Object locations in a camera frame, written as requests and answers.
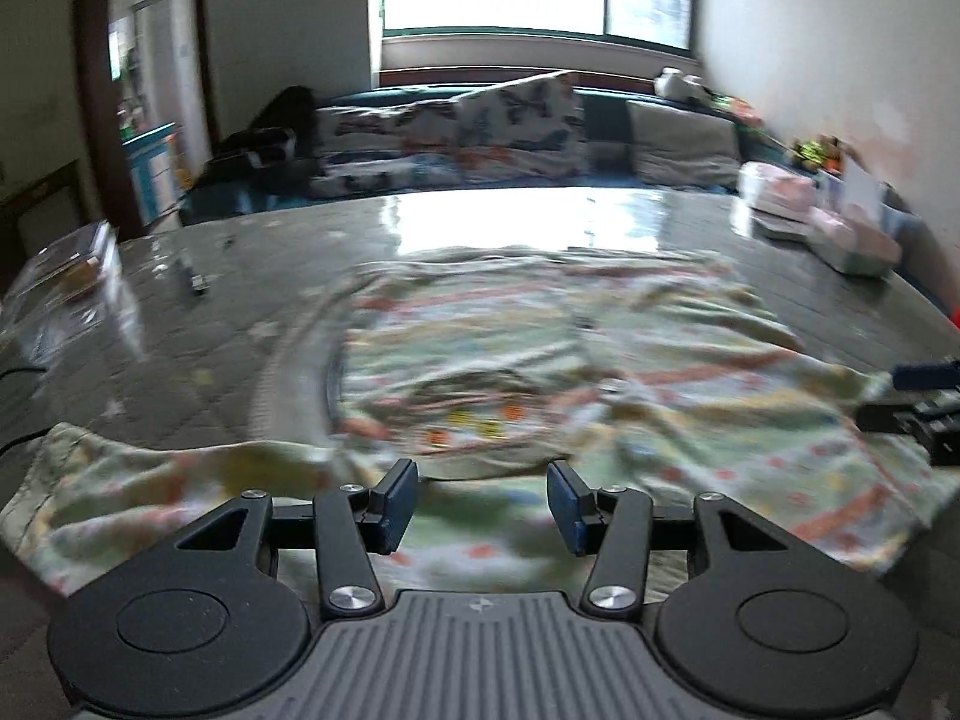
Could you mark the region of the patterned green children's jacket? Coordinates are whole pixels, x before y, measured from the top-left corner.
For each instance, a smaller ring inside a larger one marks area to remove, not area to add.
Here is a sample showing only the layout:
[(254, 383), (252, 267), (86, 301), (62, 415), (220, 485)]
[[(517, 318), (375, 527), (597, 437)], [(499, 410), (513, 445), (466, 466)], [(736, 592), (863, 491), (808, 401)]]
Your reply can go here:
[(718, 491), (874, 574), (957, 497), (913, 439), (854, 426), (887, 378), (809, 355), (721, 255), (364, 265), (302, 325), (325, 343), (308, 372), (330, 433), (153, 450), (62, 422), (3, 544), (76, 592), (244, 489), (306, 500), (409, 457), (420, 502), (377, 561), (387, 590), (574, 590), (586, 567), (545, 504), (556, 457), (661, 505)]

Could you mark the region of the clear plastic storage bin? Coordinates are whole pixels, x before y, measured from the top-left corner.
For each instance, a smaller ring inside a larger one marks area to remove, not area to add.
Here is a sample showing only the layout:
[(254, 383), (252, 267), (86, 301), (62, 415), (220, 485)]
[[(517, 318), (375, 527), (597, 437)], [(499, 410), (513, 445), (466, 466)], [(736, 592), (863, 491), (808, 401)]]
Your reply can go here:
[[(900, 195), (890, 184), (876, 182), (878, 199), (874, 203), (878, 211), (877, 226), (890, 236), (906, 254), (913, 247), (923, 227), (923, 220), (916, 216), (901, 201)], [(820, 171), (817, 176), (818, 199), (827, 210), (841, 213), (846, 206), (843, 179), (830, 172)]]

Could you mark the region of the flat dark booklet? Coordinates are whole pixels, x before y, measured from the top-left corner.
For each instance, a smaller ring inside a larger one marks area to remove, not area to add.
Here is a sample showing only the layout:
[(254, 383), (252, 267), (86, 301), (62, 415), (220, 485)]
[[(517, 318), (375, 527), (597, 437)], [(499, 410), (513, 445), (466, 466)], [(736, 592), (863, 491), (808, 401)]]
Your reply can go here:
[(752, 216), (754, 231), (768, 241), (797, 242), (804, 244), (807, 241), (807, 224), (799, 221), (785, 220), (779, 216), (762, 215)]

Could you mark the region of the quilted grey star tablecloth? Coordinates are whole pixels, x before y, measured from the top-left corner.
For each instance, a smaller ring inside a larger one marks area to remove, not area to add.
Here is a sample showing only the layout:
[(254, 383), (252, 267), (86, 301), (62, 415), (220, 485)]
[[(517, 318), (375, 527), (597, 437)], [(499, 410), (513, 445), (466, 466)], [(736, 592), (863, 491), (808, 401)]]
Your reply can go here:
[[(208, 283), (185, 289), (187, 250)], [(355, 200), (124, 245), (116, 299), (46, 359), (2, 358), (2, 504), (68, 422), (142, 449), (259, 442), (260, 372), (304, 289), (368, 262), (467, 254), (721, 255), (814, 358), (882, 374), (958, 359), (903, 281), (846, 281), (708, 193), (521, 188)], [(571, 461), (556, 457), (552, 461)], [(592, 489), (597, 484), (573, 470)], [(313, 500), (244, 489), (80, 590), (2, 541), (8, 718), (952, 718), (958, 493), (884, 572), (838, 561), (738, 500), (652, 499), (640, 613), (574, 590), (397, 589), (381, 613), (320, 611)]]

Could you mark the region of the colourful plush toys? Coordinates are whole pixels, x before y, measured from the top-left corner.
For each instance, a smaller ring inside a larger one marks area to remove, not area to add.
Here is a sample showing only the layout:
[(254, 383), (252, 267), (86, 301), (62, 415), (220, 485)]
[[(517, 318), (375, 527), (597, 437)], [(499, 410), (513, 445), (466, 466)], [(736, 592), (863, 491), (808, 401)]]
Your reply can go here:
[(833, 176), (843, 174), (844, 145), (836, 137), (820, 135), (810, 140), (794, 140), (788, 149), (789, 164), (807, 172), (825, 171)]

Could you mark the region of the pink tissue pack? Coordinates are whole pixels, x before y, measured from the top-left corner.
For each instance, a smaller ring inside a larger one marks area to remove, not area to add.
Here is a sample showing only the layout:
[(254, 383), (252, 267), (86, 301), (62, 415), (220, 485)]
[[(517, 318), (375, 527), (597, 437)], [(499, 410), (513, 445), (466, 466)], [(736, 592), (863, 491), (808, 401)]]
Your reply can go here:
[(748, 161), (739, 171), (737, 193), (754, 211), (804, 221), (817, 203), (817, 184), (776, 164)]

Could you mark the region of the black marker pen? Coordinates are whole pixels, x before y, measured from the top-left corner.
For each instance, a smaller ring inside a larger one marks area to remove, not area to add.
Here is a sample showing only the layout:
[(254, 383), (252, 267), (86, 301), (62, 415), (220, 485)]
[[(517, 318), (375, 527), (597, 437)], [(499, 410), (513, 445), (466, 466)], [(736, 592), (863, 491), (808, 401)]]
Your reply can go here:
[(194, 296), (205, 296), (208, 291), (206, 278), (197, 270), (192, 257), (187, 250), (181, 250), (178, 254), (178, 267), (184, 280), (185, 289)]

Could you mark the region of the orange green plush toy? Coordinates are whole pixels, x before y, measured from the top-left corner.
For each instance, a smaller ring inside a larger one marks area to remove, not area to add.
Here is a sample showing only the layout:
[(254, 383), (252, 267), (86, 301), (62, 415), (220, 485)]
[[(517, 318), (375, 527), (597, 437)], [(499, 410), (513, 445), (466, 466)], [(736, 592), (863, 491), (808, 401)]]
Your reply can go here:
[(763, 117), (743, 99), (736, 96), (716, 96), (713, 104), (717, 110), (731, 115), (732, 119), (736, 119), (744, 127), (763, 127)]

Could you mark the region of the grey cushion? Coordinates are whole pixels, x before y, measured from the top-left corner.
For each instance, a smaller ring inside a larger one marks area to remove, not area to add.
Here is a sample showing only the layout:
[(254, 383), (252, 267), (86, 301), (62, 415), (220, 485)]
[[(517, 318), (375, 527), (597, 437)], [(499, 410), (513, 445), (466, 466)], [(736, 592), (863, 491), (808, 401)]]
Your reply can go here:
[(737, 129), (716, 115), (654, 103), (628, 103), (636, 176), (674, 187), (734, 187), (739, 178)]

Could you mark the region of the clear plastic container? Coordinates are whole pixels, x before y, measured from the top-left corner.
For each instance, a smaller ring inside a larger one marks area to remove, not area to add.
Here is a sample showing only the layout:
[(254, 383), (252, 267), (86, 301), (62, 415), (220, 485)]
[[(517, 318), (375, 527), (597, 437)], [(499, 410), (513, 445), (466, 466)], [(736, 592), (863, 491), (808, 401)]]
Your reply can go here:
[(46, 359), (93, 330), (116, 299), (122, 265), (107, 221), (91, 223), (28, 260), (2, 301), (2, 340)]

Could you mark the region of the small butterfly pillow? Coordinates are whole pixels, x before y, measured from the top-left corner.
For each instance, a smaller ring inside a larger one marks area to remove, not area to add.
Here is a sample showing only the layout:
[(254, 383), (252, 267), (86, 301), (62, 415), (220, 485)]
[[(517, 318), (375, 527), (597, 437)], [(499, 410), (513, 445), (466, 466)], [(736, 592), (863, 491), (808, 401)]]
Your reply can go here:
[(318, 199), (455, 187), (459, 122), (451, 101), (316, 110), (309, 192)]

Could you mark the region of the white plush toy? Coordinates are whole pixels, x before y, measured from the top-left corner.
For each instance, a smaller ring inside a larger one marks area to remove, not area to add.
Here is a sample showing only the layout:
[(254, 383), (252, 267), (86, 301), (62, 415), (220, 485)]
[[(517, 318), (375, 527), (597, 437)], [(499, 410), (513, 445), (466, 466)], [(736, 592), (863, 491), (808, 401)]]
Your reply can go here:
[(708, 106), (713, 101), (713, 96), (703, 86), (701, 78), (685, 73), (680, 68), (664, 67), (652, 84), (654, 93), (659, 98), (667, 99), (672, 103)]

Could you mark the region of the large butterfly pillow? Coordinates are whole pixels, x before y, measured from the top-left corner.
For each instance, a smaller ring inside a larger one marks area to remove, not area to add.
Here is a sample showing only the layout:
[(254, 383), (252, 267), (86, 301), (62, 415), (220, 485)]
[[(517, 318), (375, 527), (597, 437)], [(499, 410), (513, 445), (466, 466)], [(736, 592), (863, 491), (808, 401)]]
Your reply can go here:
[(574, 71), (554, 71), (455, 96), (455, 156), (464, 179), (494, 184), (582, 176), (589, 148), (577, 81)]

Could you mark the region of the blue white cabinet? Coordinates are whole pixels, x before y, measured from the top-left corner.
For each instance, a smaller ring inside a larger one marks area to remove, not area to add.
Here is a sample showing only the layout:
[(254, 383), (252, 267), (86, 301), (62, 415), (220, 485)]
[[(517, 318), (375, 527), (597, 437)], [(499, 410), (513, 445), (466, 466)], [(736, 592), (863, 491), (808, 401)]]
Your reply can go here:
[(181, 198), (174, 166), (174, 137), (176, 124), (166, 122), (122, 142), (144, 227), (176, 210)]

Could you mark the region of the dark wooden door frame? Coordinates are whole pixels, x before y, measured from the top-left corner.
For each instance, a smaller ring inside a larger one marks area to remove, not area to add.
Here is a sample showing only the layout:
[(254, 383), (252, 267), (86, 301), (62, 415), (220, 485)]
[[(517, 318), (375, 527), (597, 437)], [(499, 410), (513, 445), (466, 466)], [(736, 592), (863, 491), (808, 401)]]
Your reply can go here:
[(141, 238), (151, 226), (143, 221), (135, 200), (116, 114), (107, 110), (117, 103), (109, 78), (108, 26), (109, 0), (71, 0), (76, 98), (99, 210), (119, 239), (128, 241)]

